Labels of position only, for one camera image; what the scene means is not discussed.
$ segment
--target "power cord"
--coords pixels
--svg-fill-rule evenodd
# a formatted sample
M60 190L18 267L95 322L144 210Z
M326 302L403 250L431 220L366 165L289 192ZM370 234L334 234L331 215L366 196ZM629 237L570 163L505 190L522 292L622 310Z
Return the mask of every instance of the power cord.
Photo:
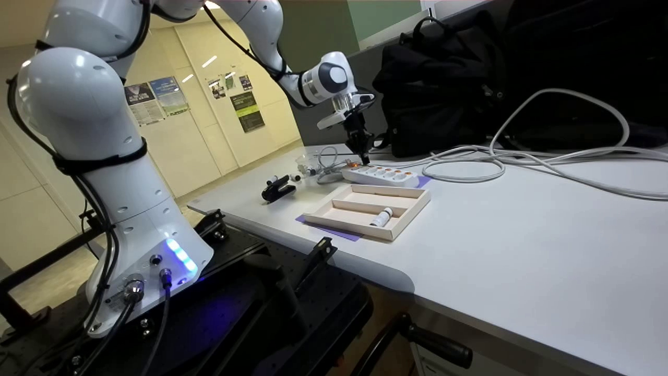
M56 150L50 148L23 118L20 112L16 108L16 78L9 79L9 90L7 90L7 107L14 118L14 124L18 126L18 130L33 139L44 153L48 153L50 157L56 157ZM70 339L73 334L80 334L80 328L84 325L84 337L85 331L92 328L93 317L103 304L103 295L104 287L109 283L109 277L116 265L118 259L118 237L113 231L113 224L111 216L103 204L100 195L93 190L93 186L84 177L84 176L73 176L73 181L78 184L78 187L81 190L84 198L93 207L93 210L100 216L100 224L104 225L107 231L107 252L104 252L104 262L103 262L103 271L100 271L100 280L95 283L95 292L92 302L87 304L84 317L58 340L58 344L50 350L40 352L37 357L33 357L24 369L20 373L26 373L40 360L44 360L46 354L56 352L56 348L65 350L69 348L69 344L78 339Z
M274 68L267 66L264 63L260 63L248 48L243 48L237 40L233 40L227 28L215 18L215 15L211 13L211 9L207 3L203 3L203 10L207 13L207 16L211 18L211 23L240 50L243 51L250 61L255 61L258 66L262 66L264 71L269 71L271 78L298 78L298 73L289 71L289 68Z
M163 337L165 337L165 329L167 329L167 320L168 320L168 298L170 298L170 270L161 270L161 283L163 283L163 317L161 317L161 328L154 337L154 343L152 343L152 348L151 348L151 354L146 357L146 363L142 368L142 373L140 376L147 376L151 372L151 365L154 361L154 354L159 352L161 348L161 343L163 343Z
M120 325L127 322L131 308L135 307L134 302L125 302L118 320L113 324L113 328L109 329L107 339L93 348L92 354L87 354L85 363L80 368L78 376L85 376L87 369L95 363L95 360L104 352L104 348L109 347L109 343L114 339L114 334L120 329Z
M500 150L499 148L499 138L505 134L505 130L511 126L511 120L538 95L543 93L564 93L564 95L574 95L580 99L587 99L595 107L600 107L604 111L612 112L622 128L622 135L616 143L612 145L600 145L600 148L585 148L585 150L576 150L576 153L566 153L566 155L553 155L553 153L532 153L532 150ZM481 181L493 181L499 180L505 174L508 165L513 167L524 167L529 171L540 171L540 174L549 174L549 176L558 176L570 181L577 181L609 195L618 195L618 196L629 196L629 198L638 198L638 201L668 201L668 195L664 192L645 192L645 190L632 190L632 187L619 187L619 186L612 186L612 184L600 184L588 177L580 177L574 174L568 174L564 168L560 168L558 165L571 165L571 163L582 163L582 160L600 160L604 157L607 159L632 159L632 160L659 160L659 163L668 163L668 153L659 153L659 150L650 150L650 148L634 148L634 145L624 145L629 142L630 135L630 126L626 120L626 116L613 108L612 104L593 97L588 93L582 91L574 91L574 90L564 90L564 87L544 87L534 91L532 95L528 95L499 128L499 131L493 135L493 139L489 143L468 143L468 145L456 145L438 155L431 155L423 160L417 163L426 163L426 167L421 168L423 176L438 180L438 181L453 181L453 184L481 184ZM496 167L495 174L487 174L487 176L475 176L475 177L462 177L462 176L445 176L445 174L436 174L433 167L438 165L448 165L448 163L493 163Z

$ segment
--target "white wall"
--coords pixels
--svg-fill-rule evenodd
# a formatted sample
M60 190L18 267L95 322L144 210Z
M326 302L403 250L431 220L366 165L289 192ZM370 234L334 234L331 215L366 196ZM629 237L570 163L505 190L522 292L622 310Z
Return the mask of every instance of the white wall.
M248 40L233 23L223 23L233 40L248 45ZM233 48L215 27L211 25L185 25L176 28L190 66L194 71L192 81L198 81L219 130L223 131L232 155L237 165L248 165L294 139L298 131L294 126L293 111L287 107L285 93L280 85L250 61L243 51ZM240 93L241 87L235 81L233 90L227 91L227 97L212 97L208 90L211 79L222 79L226 73L248 74L252 84L255 99L264 118L264 128L243 134L240 120L235 118L230 95Z
M219 55L203 68L203 57ZM16 73L32 45L0 48L0 78ZM243 134L230 97L212 99L207 90L211 71L233 66L255 84L267 120L260 131ZM152 28L135 57L127 84L174 74L190 104L187 112L140 128L147 153L176 196L187 195L298 139L293 111L281 90L212 25ZM50 157L12 124L0 90L0 259L16 270L80 231L84 198Z

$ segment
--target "white robotic arm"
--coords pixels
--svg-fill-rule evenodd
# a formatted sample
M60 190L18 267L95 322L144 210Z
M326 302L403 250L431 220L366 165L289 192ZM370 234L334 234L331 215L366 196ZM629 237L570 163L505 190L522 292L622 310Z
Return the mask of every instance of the white robotic arm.
M247 33L255 59L284 87L298 107L312 107L331 99L334 112L318 124L331 128L364 111L373 95L357 90L351 64L342 51L327 51L305 73L294 73L280 55L277 40L284 27L284 13L277 0L212 0ZM190 18L198 0L157 0L159 15Z
M277 0L217 0L243 28L255 59L298 107L334 102L320 128L344 124L357 155L370 148L360 111L370 93L355 87L351 66L330 51L312 68L293 73L277 51ZM195 15L203 0L56 0L37 51L10 85L16 120L48 138L58 168L74 180L109 231L85 295L92 301L90 337L107 337L122 317L142 316L194 283L212 250L180 215L165 181L146 157L134 126L122 79L147 33L151 10L170 21Z

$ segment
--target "wooden board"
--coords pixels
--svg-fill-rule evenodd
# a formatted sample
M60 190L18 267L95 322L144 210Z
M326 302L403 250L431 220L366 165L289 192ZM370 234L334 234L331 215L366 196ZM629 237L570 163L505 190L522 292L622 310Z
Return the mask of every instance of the wooden board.
M392 243L428 202L428 190L348 184L334 190L327 202L312 212L305 212L303 220L312 225ZM392 208L391 222L384 228L372 225L384 208Z

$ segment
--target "wall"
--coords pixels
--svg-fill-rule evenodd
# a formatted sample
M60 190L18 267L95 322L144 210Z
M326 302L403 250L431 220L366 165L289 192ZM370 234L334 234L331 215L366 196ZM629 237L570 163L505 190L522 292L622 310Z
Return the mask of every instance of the wall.
M0 78L16 73L32 45L0 48ZM203 57L219 63L203 68ZM233 66L248 73L264 128L243 134L230 97L215 99L208 73ZM176 78L190 111L142 126L147 153L176 196L298 139L281 90L211 25L163 27L147 33L127 84ZM0 107L0 260L10 270L33 260L80 231L84 196L62 177L46 153L30 142Z
M348 0L348 10L357 40L366 40L421 9L417 0Z
M348 0L281 0L280 3L284 9L280 45L294 71L312 66L330 50L357 51Z

